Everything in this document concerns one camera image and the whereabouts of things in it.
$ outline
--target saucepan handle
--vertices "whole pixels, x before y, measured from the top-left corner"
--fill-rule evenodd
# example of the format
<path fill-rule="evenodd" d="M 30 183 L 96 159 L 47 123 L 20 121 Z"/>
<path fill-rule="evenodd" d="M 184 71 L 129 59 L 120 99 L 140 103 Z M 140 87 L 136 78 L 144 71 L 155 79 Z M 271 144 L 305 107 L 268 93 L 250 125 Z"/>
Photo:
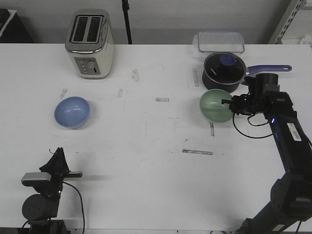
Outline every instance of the saucepan handle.
<path fill-rule="evenodd" d="M 258 72 L 290 72 L 293 68 L 289 65 L 257 65 L 248 67 L 246 75 Z"/>

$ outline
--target black pole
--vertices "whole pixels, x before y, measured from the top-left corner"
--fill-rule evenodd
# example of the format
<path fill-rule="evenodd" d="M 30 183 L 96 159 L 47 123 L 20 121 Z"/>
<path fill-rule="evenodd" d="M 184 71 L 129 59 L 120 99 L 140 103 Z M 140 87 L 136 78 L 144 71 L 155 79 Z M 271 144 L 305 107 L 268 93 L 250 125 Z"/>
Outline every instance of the black pole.
<path fill-rule="evenodd" d="M 122 10 L 123 10 L 123 15 L 125 17 L 128 43 L 130 45 L 130 44 L 132 44 L 132 38 L 131 38 L 130 23 L 129 23 L 129 16 L 128 16 L 128 10 L 129 9 L 130 9 L 130 7 L 128 4 L 128 0 L 122 0 Z"/>

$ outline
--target white table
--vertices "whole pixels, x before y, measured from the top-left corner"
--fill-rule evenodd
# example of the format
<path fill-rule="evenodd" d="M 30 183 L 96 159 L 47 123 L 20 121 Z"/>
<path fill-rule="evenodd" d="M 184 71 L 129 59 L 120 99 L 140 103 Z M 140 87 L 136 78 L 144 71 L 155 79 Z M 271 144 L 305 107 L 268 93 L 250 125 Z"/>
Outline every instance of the white table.
<path fill-rule="evenodd" d="M 87 80 L 75 73 L 63 44 L 0 44 L 0 226 L 24 223 L 22 204 L 36 192 L 20 179 L 38 172 L 52 156 L 49 149 L 60 146 L 69 169 L 84 173 L 67 181 L 82 193 L 86 228 L 235 230 L 253 218 L 284 174 L 275 142 L 246 138 L 230 121 L 215 124 L 212 136 L 199 112 L 207 90 L 203 63 L 192 50 L 188 45 L 117 45 L 110 75 Z M 279 84 L 312 137 L 310 47 L 246 45 L 241 57 L 247 66 L 292 66 L 291 72 L 279 73 Z M 241 85 L 233 95 L 246 92 Z M 53 116 L 61 99 L 70 96 L 91 105 L 90 119 L 77 130 L 59 126 Z M 252 127 L 245 117 L 236 122 L 253 136 L 270 133 L 269 126 Z M 66 185 L 58 219 L 68 228 L 82 227 L 78 196 Z M 312 220 L 300 230 L 311 231 Z"/>

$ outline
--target green bowl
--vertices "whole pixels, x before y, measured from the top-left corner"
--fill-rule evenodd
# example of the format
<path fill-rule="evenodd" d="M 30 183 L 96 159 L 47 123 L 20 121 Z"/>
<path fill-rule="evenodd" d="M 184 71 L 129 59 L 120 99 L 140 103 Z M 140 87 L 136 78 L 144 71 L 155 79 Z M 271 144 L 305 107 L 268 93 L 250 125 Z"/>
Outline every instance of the green bowl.
<path fill-rule="evenodd" d="M 201 96 L 199 106 L 204 118 L 210 122 L 229 121 L 233 113 L 228 104 L 221 104 L 222 99 L 231 100 L 232 95 L 221 89 L 211 89 Z"/>

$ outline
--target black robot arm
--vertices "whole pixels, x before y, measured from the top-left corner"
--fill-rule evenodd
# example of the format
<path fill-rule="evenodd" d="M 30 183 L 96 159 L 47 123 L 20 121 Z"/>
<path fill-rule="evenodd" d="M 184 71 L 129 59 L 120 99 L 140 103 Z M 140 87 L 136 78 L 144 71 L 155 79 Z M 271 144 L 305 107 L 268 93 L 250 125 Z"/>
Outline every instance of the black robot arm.
<path fill-rule="evenodd" d="M 277 78 L 276 74 L 246 77 L 249 93 L 223 100 L 234 114 L 264 114 L 285 169 L 271 189 L 270 202 L 254 218 L 247 218 L 237 234 L 277 234 L 312 216 L 311 142 L 300 126 L 289 95 L 279 91 Z"/>

